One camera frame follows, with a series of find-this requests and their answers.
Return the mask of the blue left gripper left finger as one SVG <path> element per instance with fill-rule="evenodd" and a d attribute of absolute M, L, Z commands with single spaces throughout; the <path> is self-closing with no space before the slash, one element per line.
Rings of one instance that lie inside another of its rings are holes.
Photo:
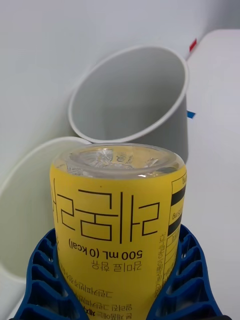
<path fill-rule="evenodd" d="M 87 314 L 61 273 L 55 230 L 36 245 L 26 271 L 23 300 L 15 320 L 85 320 Z"/>

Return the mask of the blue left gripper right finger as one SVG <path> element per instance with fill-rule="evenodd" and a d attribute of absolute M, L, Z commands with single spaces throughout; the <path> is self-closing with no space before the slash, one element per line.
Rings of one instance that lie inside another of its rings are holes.
<path fill-rule="evenodd" d="M 196 237 L 181 225 L 174 268 L 147 318 L 207 320 L 222 315 L 211 290 L 204 252 Z"/>

